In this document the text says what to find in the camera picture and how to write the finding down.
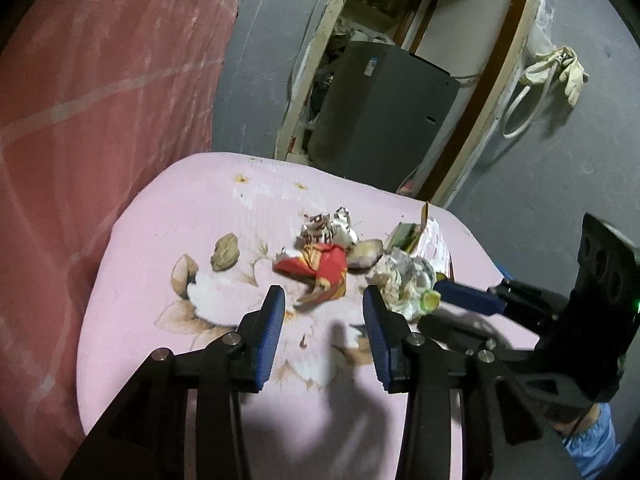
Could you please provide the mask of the person right hand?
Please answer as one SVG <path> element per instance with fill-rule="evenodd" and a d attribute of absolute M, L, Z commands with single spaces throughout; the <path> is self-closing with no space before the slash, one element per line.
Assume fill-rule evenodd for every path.
<path fill-rule="evenodd" d="M 553 429 L 563 438 L 570 439 L 591 428 L 599 419 L 600 405 L 595 403 L 589 410 L 568 411 L 560 419 L 547 416 Z"/>

